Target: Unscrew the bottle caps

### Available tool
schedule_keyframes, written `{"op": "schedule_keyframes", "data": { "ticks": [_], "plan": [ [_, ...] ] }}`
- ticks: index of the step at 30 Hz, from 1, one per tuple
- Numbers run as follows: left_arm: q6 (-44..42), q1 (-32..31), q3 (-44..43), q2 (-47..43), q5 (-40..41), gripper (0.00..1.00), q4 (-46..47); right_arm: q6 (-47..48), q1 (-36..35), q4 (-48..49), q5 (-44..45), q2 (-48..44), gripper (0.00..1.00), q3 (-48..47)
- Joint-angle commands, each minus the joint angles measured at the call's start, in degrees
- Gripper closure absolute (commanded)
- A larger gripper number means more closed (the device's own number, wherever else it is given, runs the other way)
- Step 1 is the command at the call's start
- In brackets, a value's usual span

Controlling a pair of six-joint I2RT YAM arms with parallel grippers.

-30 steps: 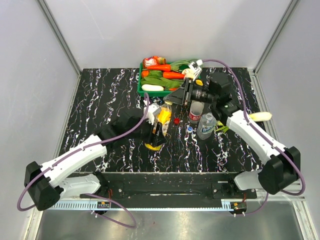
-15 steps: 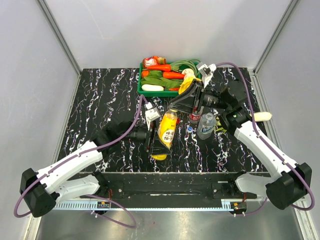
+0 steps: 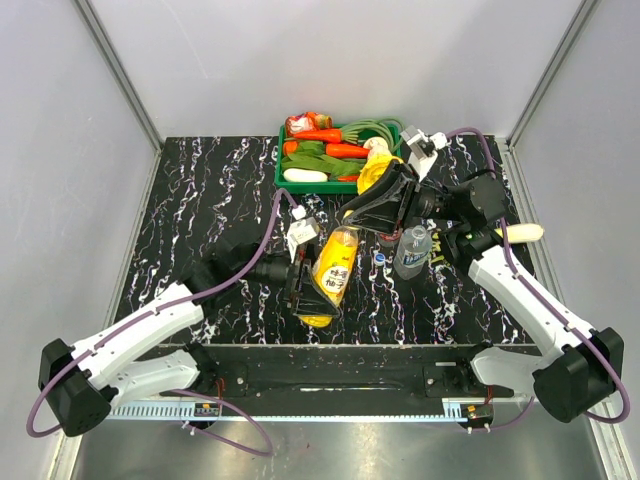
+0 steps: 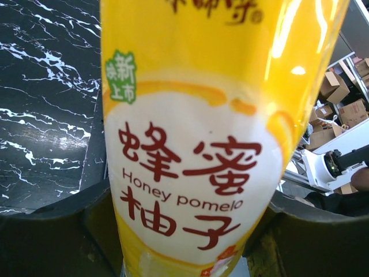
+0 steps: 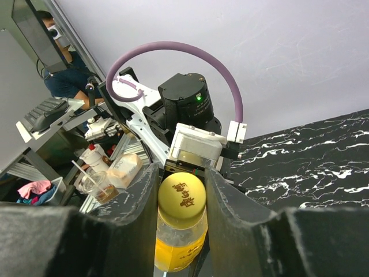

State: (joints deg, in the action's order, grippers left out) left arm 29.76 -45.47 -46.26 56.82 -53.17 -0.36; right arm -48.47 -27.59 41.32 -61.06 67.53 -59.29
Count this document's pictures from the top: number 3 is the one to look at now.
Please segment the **yellow juice bottle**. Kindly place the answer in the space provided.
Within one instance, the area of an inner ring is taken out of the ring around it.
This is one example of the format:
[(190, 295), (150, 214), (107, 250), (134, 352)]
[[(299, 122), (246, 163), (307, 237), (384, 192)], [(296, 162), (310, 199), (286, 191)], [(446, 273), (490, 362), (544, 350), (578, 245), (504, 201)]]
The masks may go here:
[(340, 226), (333, 230), (312, 267), (313, 286), (318, 296), (328, 297), (337, 307), (336, 317), (298, 316), (314, 328), (327, 327), (340, 314), (340, 304), (346, 293), (359, 247), (358, 230)]

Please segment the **red label water bottle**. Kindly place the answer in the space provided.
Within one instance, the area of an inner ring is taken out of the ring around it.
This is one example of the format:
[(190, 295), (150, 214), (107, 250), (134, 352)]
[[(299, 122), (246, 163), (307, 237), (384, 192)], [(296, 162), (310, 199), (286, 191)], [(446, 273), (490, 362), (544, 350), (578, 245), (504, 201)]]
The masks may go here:
[(382, 247), (391, 248), (398, 244), (401, 236), (402, 236), (402, 231), (396, 230), (392, 234), (378, 233), (376, 235), (376, 238)]

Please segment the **blue label water bottle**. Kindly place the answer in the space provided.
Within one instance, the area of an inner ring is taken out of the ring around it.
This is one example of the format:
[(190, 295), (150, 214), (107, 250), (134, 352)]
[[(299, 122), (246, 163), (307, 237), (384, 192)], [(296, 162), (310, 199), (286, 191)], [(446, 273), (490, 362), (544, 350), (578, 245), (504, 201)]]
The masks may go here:
[(403, 280), (417, 276), (427, 261), (433, 245), (432, 237), (422, 225), (406, 229), (398, 243), (393, 266)]

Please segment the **white bottle cap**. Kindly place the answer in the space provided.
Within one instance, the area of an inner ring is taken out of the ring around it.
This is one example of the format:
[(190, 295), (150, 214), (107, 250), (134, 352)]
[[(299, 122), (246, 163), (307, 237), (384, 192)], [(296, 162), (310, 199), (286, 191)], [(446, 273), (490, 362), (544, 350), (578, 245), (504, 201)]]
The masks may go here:
[(376, 253), (373, 260), (376, 266), (384, 266), (386, 263), (386, 257), (383, 253)]

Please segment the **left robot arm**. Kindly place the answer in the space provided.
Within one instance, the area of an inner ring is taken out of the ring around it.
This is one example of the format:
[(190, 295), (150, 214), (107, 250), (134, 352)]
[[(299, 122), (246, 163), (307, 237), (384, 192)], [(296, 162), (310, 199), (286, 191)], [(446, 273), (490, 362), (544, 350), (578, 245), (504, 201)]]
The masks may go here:
[(241, 280), (283, 289), (284, 305), (294, 316), (338, 316), (338, 306), (313, 278), (318, 258), (313, 241), (283, 253), (267, 253), (256, 242), (212, 247), (155, 299), (111, 327), (72, 345), (62, 339), (48, 343), (41, 352), (36, 403), (47, 404), (57, 429), (76, 437), (128, 402), (174, 390), (216, 390), (217, 362), (197, 343), (164, 357), (143, 356), (216, 313)]

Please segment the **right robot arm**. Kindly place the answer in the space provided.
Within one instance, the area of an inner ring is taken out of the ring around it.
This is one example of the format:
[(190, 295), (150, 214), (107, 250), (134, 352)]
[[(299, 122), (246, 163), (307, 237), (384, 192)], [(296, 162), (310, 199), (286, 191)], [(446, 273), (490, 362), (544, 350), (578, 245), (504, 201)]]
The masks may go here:
[(454, 373), (462, 393), (475, 396), (497, 386), (534, 396), (563, 423), (618, 393), (622, 410), (606, 421), (626, 420), (631, 404), (621, 379), (622, 337), (579, 318), (519, 265), (508, 240), (505, 201), (503, 183), (492, 169), (438, 189), (421, 182), (411, 166), (392, 161), (338, 217), (345, 226), (379, 234), (392, 234), (417, 219), (453, 222), (438, 235), (445, 261), (494, 297), (538, 350), (527, 355), (497, 346), (476, 348)]

